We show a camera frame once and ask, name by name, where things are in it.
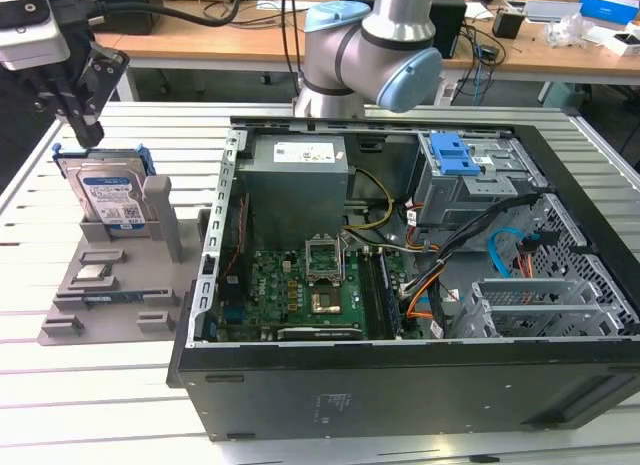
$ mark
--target gray holder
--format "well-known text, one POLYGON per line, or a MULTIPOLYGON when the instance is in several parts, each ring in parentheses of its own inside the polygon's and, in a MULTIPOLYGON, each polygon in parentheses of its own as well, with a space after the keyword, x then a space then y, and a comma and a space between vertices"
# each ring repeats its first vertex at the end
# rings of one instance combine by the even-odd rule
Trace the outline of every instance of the gray holder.
POLYGON ((42 326, 42 345, 171 340, 202 251, 197 221, 178 222, 171 180, 146 178, 156 221, 114 231, 83 219, 76 253, 42 326), (98 270, 79 278, 81 270, 98 270))

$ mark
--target blue cable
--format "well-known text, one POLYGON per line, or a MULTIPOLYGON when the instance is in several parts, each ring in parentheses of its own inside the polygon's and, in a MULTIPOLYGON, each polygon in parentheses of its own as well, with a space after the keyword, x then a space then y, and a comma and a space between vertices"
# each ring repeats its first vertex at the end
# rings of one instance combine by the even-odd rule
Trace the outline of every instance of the blue cable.
POLYGON ((476 91, 473 93, 473 106, 476 106, 476 99, 478 98, 478 89, 480 88, 480 75, 482 74, 482 62, 478 64, 478 72, 476 73, 476 91))
POLYGON ((505 227, 505 228, 499 228, 498 230, 493 232, 489 237, 488 247, 489 247, 489 256, 491 257, 491 261, 493 262, 493 264, 496 266, 496 268, 504 278, 509 278, 511 276, 509 274, 509 270, 507 270, 507 267, 505 267, 504 263, 502 263, 502 260, 500 259, 500 255, 498 255, 498 250, 496 250, 496 236, 498 236, 498 234, 500 233, 512 233, 516 237, 518 237, 520 240, 525 238, 525 234, 522 232, 522 230, 518 230, 517 228, 505 227))

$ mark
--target open computer tower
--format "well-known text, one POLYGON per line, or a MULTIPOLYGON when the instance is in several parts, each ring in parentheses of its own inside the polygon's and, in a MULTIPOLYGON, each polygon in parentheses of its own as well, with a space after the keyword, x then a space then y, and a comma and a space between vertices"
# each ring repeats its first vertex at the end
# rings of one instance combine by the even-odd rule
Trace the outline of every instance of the open computer tower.
POLYGON ((172 369, 214 440, 577 428, 640 264, 534 127, 236 118, 172 369))

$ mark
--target blue box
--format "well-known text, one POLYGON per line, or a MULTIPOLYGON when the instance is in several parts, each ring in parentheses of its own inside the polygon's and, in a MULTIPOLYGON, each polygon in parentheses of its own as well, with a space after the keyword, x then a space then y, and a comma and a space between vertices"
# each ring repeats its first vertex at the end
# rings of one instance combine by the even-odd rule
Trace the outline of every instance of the blue box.
POLYGON ((638 0, 580 0, 584 17, 598 18, 626 25, 638 14, 638 0))

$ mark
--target floor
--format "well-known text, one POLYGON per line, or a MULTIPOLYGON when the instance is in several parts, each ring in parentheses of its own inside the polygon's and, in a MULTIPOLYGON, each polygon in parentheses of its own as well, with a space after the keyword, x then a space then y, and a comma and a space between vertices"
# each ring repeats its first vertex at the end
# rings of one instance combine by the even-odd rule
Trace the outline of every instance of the floor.
MULTIPOLYGON (((164 74, 170 89, 163 87, 163 76, 157 70, 136 70, 136 84, 144 101, 178 102, 290 102, 293 86, 287 74, 272 74, 271 84, 263 85, 259 73, 203 72, 206 89, 197 93, 192 75, 182 70, 168 70, 164 74)), ((536 82, 496 82, 487 92, 483 106, 539 107, 538 93, 542 87, 536 82)), ((583 116, 610 143, 619 149, 638 125, 639 110, 624 105, 625 98, 604 86, 592 87, 593 100, 581 108, 583 116)), ((456 105, 471 105, 473 97, 460 95, 456 105)), ((17 110, 11 97, 0 94, 0 191, 9 183, 20 165, 47 129, 51 119, 43 114, 17 110)), ((640 132, 626 147, 624 157, 635 165, 640 161, 640 132)))

